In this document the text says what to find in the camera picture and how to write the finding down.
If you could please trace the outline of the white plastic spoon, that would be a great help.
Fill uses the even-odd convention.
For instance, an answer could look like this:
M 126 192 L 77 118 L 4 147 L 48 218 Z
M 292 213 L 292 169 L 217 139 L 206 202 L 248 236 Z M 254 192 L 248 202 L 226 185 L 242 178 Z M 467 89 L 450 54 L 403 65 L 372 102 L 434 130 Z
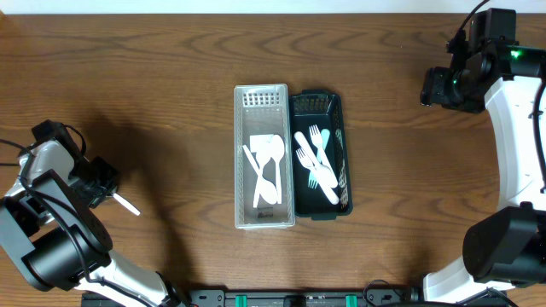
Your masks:
M 282 203 L 282 180 L 280 163 L 285 153 L 284 142 L 279 135 L 274 135 L 270 140 L 271 158 L 276 164 L 276 193 L 277 203 Z
M 268 204 L 273 205 L 276 203 L 275 185 L 272 182 L 266 180 L 263 176 L 264 167 L 270 161 L 270 155 L 267 153 L 266 148 L 266 143 L 261 142 L 258 147 L 256 147 L 256 157 L 249 158 L 252 165 L 257 165 L 257 167 L 255 167 L 255 171 L 258 175 L 258 178 L 253 200 L 254 208 L 258 207 L 258 201 L 260 197 L 262 197 Z
M 310 171 L 319 185 L 336 188 L 338 182 L 333 171 L 318 160 L 304 134 L 297 131 L 294 133 L 294 139 L 299 144 L 296 155 L 302 166 Z
M 123 196 L 117 194 L 117 193 L 113 193 L 112 194 L 112 197 L 119 203 L 121 204 L 126 210 L 128 210 L 129 212 L 131 212 L 132 214 L 134 214 L 135 216 L 139 216 L 141 214 L 141 212 L 134 206 L 130 203 L 130 201 L 128 201 L 127 199 L 125 199 Z

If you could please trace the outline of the black plastic basket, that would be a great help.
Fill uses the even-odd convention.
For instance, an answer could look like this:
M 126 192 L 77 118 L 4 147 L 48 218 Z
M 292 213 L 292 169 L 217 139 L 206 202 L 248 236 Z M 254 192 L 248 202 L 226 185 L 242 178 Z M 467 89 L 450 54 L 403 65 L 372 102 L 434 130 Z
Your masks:
M 334 220 L 347 216 L 353 209 L 351 179 L 346 134 L 342 113 L 341 97 L 328 90 L 303 90 L 289 97 L 291 132 L 301 131 L 310 139 L 309 127 L 317 125 L 319 130 L 328 129 L 330 138 L 325 153 L 337 177 L 338 186 L 334 192 L 340 198 L 332 205 L 318 185 L 308 187 L 310 171 L 293 156 L 293 187 L 295 192 L 295 213 L 298 217 L 313 220 Z

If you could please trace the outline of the white plastic fork top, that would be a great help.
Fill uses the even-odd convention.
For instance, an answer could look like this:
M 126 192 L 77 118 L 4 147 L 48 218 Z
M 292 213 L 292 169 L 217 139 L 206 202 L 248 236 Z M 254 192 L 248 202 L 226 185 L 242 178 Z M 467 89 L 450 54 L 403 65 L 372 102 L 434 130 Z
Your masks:
M 328 129 L 322 129 L 321 130 L 321 137 L 322 137 L 322 149 L 326 150 L 326 147 L 328 145 L 328 140 L 330 138 L 330 131 Z M 318 186 L 318 182 L 313 174 L 309 174 L 308 176 L 308 187 L 311 189 L 315 189 Z

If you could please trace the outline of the white plastic fork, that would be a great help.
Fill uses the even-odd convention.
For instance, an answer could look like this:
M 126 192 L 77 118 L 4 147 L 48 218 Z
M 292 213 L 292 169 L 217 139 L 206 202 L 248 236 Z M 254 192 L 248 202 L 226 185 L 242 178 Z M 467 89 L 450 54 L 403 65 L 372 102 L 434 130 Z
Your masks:
M 330 131 L 328 129 L 322 129 L 321 130 L 321 137 L 322 137 L 322 149 L 326 150 L 326 147 L 328 145 L 328 140 L 330 138 Z M 311 189 L 315 189 L 318 186 L 318 182 L 313 174 L 309 174 L 308 176 L 308 187 Z
M 333 171 L 331 164 L 328 161 L 328 157 L 325 153 L 325 150 L 322 149 L 322 137 L 321 131 L 317 125 L 311 125 L 309 127 L 311 142 L 317 149 L 317 162 L 315 165 L 322 164 L 324 167 L 328 168 L 330 171 Z
M 324 176 L 320 174 L 318 168 L 312 163 L 311 158 L 307 155 L 303 148 L 296 150 L 297 157 L 300 164 L 310 171 L 310 173 L 316 178 L 318 185 L 321 187 L 323 193 L 328 198 L 328 201 L 332 205 L 337 205 L 340 201 L 334 190 L 325 181 Z

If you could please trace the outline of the white plastic utensil handle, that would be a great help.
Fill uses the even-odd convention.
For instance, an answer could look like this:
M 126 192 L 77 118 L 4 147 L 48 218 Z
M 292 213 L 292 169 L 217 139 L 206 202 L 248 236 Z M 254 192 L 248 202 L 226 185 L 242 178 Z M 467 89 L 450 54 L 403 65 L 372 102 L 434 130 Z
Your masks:
M 251 167 L 257 175 L 257 181 L 254 192 L 253 207 L 258 207 L 259 198 L 262 198 L 270 205 L 277 203 L 276 186 L 273 182 L 264 178 L 264 168 L 270 162 L 271 157 L 264 151 L 258 151 L 256 156 L 253 156 L 247 145 L 243 146 L 243 150 L 247 156 Z

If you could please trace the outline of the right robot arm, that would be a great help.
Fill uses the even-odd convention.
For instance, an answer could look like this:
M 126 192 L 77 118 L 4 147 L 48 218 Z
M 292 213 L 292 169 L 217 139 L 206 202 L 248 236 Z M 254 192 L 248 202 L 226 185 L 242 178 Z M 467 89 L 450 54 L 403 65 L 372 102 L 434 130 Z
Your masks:
M 457 260 L 424 277 L 426 301 L 454 304 L 545 282 L 545 53 L 499 39 L 448 51 L 421 103 L 487 112 L 499 170 L 497 211 L 467 231 Z

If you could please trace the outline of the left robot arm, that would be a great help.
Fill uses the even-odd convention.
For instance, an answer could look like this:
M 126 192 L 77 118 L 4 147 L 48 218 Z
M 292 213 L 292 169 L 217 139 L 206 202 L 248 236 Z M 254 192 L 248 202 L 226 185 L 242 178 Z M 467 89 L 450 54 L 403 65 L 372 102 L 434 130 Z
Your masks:
M 96 293 L 123 306 L 190 305 L 162 274 L 114 251 L 92 210 L 108 197 L 136 207 L 118 195 L 111 165 L 57 138 L 19 150 L 20 171 L 1 199 L 1 247 L 29 284 Z

